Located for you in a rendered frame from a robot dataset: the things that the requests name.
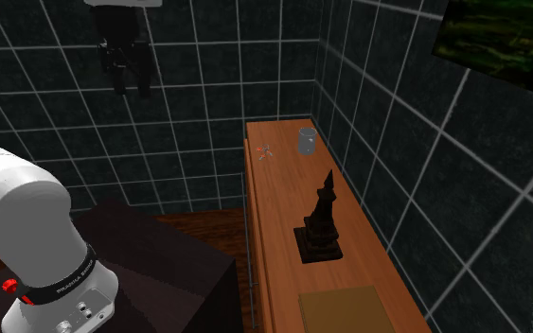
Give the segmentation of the dark brown tower statue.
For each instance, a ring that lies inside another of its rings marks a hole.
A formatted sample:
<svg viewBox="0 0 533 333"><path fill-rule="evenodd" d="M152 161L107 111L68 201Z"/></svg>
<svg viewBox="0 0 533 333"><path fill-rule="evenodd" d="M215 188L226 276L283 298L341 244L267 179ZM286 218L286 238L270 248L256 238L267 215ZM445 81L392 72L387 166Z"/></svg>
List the dark brown tower statue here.
<svg viewBox="0 0 533 333"><path fill-rule="evenodd" d="M329 171L322 188L317 189L318 200L309 216L303 218L304 226L293 229L301 262L310 264L343 257L338 243L339 234L333 219L333 170Z"/></svg>

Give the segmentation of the dark robot stand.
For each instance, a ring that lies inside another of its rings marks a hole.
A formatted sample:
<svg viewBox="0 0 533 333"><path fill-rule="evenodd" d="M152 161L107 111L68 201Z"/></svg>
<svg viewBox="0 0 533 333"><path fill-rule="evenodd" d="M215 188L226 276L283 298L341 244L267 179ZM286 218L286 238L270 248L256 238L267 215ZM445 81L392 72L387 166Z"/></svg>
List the dark robot stand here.
<svg viewBox="0 0 533 333"><path fill-rule="evenodd" d="M72 222L118 278L115 313L93 333L243 333L232 256L117 201ZM14 276L0 272L0 333Z"/></svg>

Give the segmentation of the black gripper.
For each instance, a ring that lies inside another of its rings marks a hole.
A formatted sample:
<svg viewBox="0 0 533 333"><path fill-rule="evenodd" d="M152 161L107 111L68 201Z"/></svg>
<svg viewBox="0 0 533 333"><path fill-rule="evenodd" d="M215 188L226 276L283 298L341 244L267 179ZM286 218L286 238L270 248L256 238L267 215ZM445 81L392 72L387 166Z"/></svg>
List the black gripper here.
<svg viewBox="0 0 533 333"><path fill-rule="evenodd" d="M139 36L139 25L134 7L96 6L92 15L98 34L106 41L98 45L102 72L106 74L118 95L126 94L123 72L128 60L120 46L133 44L133 60L138 68L137 88L141 97L151 96L151 49Z"/></svg>

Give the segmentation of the flat brown book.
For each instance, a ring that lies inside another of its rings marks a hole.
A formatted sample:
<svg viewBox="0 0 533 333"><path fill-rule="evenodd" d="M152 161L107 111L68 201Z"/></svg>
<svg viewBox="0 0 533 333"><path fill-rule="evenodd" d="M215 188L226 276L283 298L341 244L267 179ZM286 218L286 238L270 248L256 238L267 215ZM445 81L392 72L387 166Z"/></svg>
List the flat brown book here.
<svg viewBox="0 0 533 333"><path fill-rule="evenodd" d="M396 333L373 286L298 295L306 333Z"/></svg>

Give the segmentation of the grey cup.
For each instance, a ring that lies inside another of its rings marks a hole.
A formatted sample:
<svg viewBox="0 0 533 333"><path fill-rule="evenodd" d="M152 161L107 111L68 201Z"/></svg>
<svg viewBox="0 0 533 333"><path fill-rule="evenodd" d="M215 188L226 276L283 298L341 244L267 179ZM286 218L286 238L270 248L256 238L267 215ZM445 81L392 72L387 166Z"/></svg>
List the grey cup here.
<svg viewBox="0 0 533 333"><path fill-rule="evenodd" d="M315 128L303 127L298 132L297 149L302 155L312 155L315 152L315 141L317 130Z"/></svg>

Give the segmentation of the wooden sideboard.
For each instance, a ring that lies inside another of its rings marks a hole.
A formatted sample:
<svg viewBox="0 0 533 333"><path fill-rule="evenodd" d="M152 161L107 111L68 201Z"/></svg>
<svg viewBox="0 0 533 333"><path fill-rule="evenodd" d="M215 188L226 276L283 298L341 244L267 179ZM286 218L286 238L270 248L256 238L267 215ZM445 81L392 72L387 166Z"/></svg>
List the wooden sideboard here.
<svg viewBox="0 0 533 333"><path fill-rule="evenodd" d="M298 295L373 286L396 333L432 333L379 241L342 172L322 141L312 155L298 152L298 132L309 119L250 122L245 172L252 222L254 272L258 281L259 333L305 333ZM257 147L273 157L258 159ZM333 170L333 218L343 257L303 264L293 229L314 209Z"/></svg>

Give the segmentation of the green wall picture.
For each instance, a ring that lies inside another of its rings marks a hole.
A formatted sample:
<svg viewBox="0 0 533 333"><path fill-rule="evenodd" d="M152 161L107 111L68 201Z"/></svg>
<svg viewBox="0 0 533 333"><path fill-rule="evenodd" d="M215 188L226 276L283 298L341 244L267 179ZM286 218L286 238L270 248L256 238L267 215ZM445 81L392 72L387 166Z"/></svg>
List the green wall picture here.
<svg viewBox="0 0 533 333"><path fill-rule="evenodd" d="M450 0L433 54L533 92L533 0Z"/></svg>

